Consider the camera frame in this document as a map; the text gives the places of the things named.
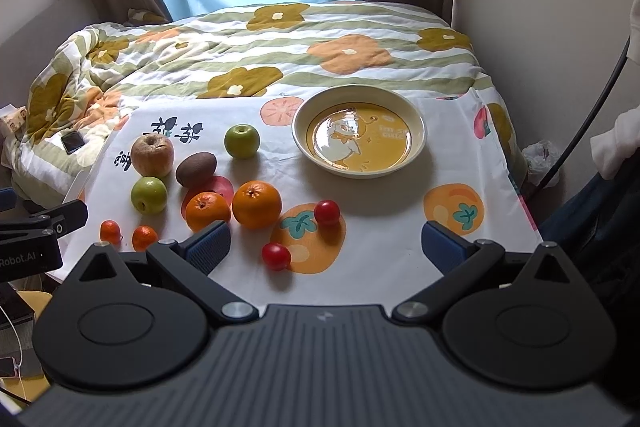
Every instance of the striped comforter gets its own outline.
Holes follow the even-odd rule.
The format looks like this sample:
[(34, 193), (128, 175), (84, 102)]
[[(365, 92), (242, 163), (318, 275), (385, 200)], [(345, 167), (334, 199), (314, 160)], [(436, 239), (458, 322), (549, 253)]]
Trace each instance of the striped comforter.
[[(110, 132), (149, 100), (354, 83), (439, 98), (482, 90), (508, 164), (522, 167), (504, 102), (469, 38), (426, 10), (370, 2), (235, 7), (171, 24), (88, 26), (34, 81), (26, 126), (5, 141), (2, 159), (18, 189), (53, 206)], [(61, 136), (70, 129), (86, 145), (67, 155)]]

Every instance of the metal screw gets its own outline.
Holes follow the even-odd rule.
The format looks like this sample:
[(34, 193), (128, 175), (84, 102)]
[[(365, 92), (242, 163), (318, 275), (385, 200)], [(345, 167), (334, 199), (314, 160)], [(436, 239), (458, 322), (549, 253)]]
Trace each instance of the metal screw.
[(246, 302), (233, 301), (222, 306), (222, 314), (230, 319), (244, 319), (254, 312), (254, 307)]
[(426, 315), (429, 309), (426, 304), (422, 304), (421, 302), (407, 301), (398, 305), (396, 311), (406, 319), (416, 319), (417, 317)]

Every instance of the apple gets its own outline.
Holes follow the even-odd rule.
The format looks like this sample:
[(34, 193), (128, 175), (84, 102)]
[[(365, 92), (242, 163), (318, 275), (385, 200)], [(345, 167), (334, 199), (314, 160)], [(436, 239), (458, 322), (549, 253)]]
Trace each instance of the apple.
[(174, 167), (174, 145), (156, 132), (138, 138), (131, 147), (131, 164), (141, 176), (164, 178)]
[(244, 160), (251, 158), (260, 147), (260, 135), (255, 127), (241, 123), (225, 134), (225, 149), (233, 158)]
[(131, 203), (140, 214), (158, 214), (166, 206), (166, 187), (158, 178), (140, 178), (131, 189)]

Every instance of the wrinkled apple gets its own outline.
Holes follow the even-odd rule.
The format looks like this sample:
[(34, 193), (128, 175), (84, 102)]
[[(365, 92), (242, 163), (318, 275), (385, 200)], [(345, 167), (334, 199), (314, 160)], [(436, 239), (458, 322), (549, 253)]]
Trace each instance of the wrinkled apple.
[(141, 176), (164, 178), (174, 167), (174, 145), (166, 136), (145, 134), (131, 147), (131, 164)]

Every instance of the black cable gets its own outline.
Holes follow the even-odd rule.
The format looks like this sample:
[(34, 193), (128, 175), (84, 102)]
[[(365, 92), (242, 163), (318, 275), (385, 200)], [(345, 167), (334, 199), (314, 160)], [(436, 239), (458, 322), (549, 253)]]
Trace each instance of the black cable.
[(17, 400), (18, 402), (22, 402), (25, 405), (31, 405), (31, 402), (17, 394), (12, 393), (11, 391), (7, 391), (4, 387), (0, 387), (0, 391), (2, 391), (5, 395)]
[(533, 197), (540, 192), (540, 190), (545, 188), (546, 184), (548, 184), (548, 182), (551, 181), (551, 178), (553, 178), (556, 175), (556, 172), (558, 172), (558, 170), (562, 167), (562, 164), (565, 162), (565, 160), (567, 158), (569, 158), (569, 155), (574, 151), (575, 147), (578, 145), (578, 142), (584, 136), (584, 133), (587, 132), (587, 130), (590, 127), (591, 123), (593, 123), (593, 120), (596, 118), (597, 114), (601, 110), (602, 106), (604, 105), (605, 101), (607, 100), (607, 97), (609, 96), (609, 93), (611, 92), (611, 89), (613, 89), (613, 86), (616, 84), (616, 81), (618, 80), (618, 77), (620, 76), (620, 73), (622, 73), (622, 70), (625, 67), (625, 64), (626, 64), (626, 52), (629, 49), (630, 41), (631, 41), (631, 37), (629, 37), (626, 40), (625, 47), (624, 47), (624, 49), (622, 49), (622, 53), (620, 54), (620, 58), (618, 59), (618, 63), (616, 64), (616, 67), (613, 69), (613, 71), (611, 73), (611, 76), (609, 77), (609, 80), (607, 81), (607, 84), (604, 86), (604, 89), (600, 93), (600, 97), (597, 99), (595, 105), (591, 109), (591, 112), (587, 116), (586, 120), (584, 122), (582, 122), (582, 125), (580, 126), (580, 129), (578, 129), (578, 132), (575, 134), (574, 138), (571, 140), (571, 142), (566, 147), (564, 152), (562, 152), (562, 154), (558, 158), (558, 161), (556, 163), (554, 163), (554, 165), (545, 174), (545, 177), (542, 178), (542, 181), (538, 185), (536, 185), (529, 194), (527, 194), (525, 196), (525, 200), (527, 201), (527, 203), (530, 200), (532, 200)]

